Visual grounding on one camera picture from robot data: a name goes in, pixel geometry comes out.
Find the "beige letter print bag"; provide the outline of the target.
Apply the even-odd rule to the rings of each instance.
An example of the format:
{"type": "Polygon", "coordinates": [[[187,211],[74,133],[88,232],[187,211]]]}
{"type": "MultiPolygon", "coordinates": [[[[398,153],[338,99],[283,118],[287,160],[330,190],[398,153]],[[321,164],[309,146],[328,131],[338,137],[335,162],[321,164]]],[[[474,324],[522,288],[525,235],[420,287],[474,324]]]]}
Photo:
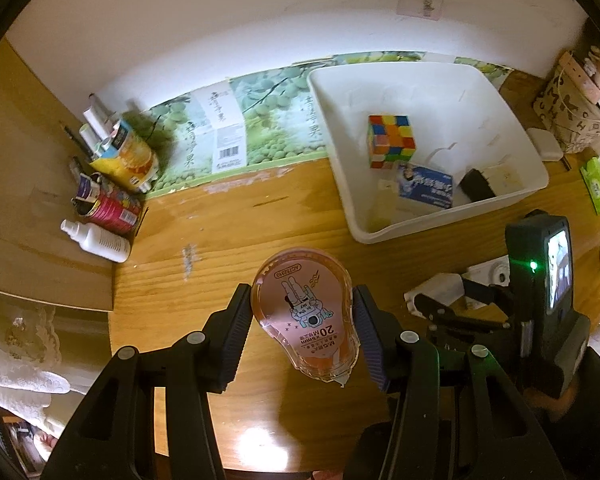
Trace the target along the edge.
{"type": "Polygon", "coordinates": [[[600,88],[566,51],[532,108],[565,153],[579,153],[600,137],[598,102],[600,88]]]}

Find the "white spray bottle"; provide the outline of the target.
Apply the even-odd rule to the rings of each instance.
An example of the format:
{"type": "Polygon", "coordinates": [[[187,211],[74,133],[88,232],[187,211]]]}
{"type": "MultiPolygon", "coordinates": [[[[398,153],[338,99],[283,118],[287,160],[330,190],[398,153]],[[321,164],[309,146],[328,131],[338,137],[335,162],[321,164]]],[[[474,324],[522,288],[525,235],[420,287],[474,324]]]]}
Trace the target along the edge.
{"type": "Polygon", "coordinates": [[[94,223],[73,222],[65,219],[61,221],[60,229],[78,243],[84,252],[115,263],[122,263],[129,259],[130,242],[94,223]]]}

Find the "blue white medicine box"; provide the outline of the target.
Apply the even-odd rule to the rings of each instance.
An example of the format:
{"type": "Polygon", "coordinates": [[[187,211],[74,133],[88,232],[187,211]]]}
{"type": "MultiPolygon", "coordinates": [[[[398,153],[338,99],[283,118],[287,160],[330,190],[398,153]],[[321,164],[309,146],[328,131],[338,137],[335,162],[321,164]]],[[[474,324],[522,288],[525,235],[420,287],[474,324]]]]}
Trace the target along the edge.
{"type": "Polygon", "coordinates": [[[453,206],[454,182],[450,174],[401,162],[396,172],[398,195],[404,200],[449,209],[453,206]]]}

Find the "white plastic storage bin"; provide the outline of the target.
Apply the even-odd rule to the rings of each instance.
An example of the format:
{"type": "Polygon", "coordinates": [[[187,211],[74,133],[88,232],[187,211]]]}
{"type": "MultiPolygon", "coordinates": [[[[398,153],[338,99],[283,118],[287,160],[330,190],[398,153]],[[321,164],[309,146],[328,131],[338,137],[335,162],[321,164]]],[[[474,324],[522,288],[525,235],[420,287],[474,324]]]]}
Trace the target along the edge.
{"type": "Polygon", "coordinates": [[[308,84],[317,123],[353,238],[375,244],[445,226],[513,205],[546,188],[548,174],[521,123],[475,67],[434,62],[363,63],[317,68],[308,84]],[[504,165],[520,187],[471,202],[454,193],[450,209],[424,211],[414,202],[396,211],[390,226],[372,231],[370,208],[385,171],[370,166],[368,118],[405,115],[416,142],[414,164],[459,181],[468,170],[504,165]]]}

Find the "red pink tin can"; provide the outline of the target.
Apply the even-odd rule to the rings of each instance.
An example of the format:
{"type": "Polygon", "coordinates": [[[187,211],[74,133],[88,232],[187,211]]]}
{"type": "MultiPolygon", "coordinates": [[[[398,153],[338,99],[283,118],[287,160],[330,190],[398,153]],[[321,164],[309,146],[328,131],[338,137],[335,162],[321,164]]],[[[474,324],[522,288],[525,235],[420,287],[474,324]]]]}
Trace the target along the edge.
{"type": "Polygon", "coordinates": [[[72,199],[76,213],[118,235],[128,235],[140,222],[142,202],[101,174],[80,174],[72,199]]]}

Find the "white instant camera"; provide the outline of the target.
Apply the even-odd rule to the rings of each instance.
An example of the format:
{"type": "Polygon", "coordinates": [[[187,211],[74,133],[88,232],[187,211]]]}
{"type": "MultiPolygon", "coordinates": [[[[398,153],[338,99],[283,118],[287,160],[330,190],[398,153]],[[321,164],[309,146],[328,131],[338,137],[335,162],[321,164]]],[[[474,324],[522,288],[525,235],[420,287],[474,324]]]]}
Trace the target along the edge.
{"type": "Polygon", "coordinates": [[[508,255],[470,266],[462,277],[486,286],[507,286],[510,277],[508,255]]]}

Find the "black pen on table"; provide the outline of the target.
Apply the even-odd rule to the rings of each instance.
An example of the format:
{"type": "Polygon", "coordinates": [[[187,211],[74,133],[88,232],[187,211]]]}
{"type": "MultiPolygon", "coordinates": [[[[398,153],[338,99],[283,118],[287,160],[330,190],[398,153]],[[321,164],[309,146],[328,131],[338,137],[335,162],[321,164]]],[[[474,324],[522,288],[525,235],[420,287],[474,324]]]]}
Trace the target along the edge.
{"type": "Polygon", "coordinates": [[[562,156],[562,159],[560,161],[562,162],[562,166],[565,167],[565,170],[567,170],[567,171],[571,170],[571,164],[570,164],[567,156],[562,156]]]}

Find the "white soap box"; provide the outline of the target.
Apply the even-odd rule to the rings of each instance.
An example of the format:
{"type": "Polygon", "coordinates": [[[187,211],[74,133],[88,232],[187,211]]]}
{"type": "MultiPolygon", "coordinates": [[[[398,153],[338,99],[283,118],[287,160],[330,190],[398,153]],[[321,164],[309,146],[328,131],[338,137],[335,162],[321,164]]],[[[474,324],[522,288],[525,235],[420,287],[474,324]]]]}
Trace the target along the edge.
{"type": "Polygon", "coordinates": [[[562,160],[564,152],[553,133],[540,128],[528,128],[526,133],[543,162],[560,162],[562,160]]]}

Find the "cream small wedge object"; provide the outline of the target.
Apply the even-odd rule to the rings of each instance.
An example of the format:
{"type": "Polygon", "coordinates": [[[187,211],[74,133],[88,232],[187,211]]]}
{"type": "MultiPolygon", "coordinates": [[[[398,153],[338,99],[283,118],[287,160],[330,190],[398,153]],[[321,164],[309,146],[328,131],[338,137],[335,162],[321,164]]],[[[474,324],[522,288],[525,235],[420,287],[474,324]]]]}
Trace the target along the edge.
{"type": "Polygon", "coordinates": [[[397,200],[398,184],[396,181],[380,179],[367,219],[367,227],[370,232],[377,232],[390,226],[396,213],[397,200]]]}

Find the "multicolour puzzle cube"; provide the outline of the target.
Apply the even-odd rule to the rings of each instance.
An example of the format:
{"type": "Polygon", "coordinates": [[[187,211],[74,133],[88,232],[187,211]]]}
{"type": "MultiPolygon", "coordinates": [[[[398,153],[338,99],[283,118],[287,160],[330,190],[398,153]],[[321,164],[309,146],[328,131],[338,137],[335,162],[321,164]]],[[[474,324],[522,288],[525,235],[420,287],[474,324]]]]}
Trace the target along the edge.
{"type": "Polygon", "coordinates": [[[406,115],[368,116],[367,151],[372,169],[391,169],[397,162],[409,162],[416,152],[410,118],[406,115]]]}

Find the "pink correction tape dispenser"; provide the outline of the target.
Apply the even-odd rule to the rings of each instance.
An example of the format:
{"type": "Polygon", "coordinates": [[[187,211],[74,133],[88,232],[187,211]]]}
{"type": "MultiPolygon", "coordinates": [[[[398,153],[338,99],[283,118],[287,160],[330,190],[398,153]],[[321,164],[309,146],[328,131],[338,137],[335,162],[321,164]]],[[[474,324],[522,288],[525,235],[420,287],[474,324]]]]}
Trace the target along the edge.
{"type": "Polygon", "coordinates": [[[360,353],[353,286],[327,252],[292,248],[262,264],[251,286],[252,312],[262,330],[306,377],[345,385],[360,353]]]}

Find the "green grape printed cardboard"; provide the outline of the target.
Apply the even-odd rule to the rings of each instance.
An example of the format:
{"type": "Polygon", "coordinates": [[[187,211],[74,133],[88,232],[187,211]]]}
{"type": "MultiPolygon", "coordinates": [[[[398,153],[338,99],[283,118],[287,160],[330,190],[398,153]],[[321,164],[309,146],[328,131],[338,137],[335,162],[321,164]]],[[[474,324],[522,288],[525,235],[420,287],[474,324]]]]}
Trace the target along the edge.
{"type": "Polygon", "coordinates": [[[335,54],[192,90],[125,118],[158,155],[148,192],[158,197],[260,169],[321,159],[326,148],[308,77],[317,68],[375,62],[442,62],[475,67],[493,87],[513,71],[501,64],[426,51],[335,54]]]}

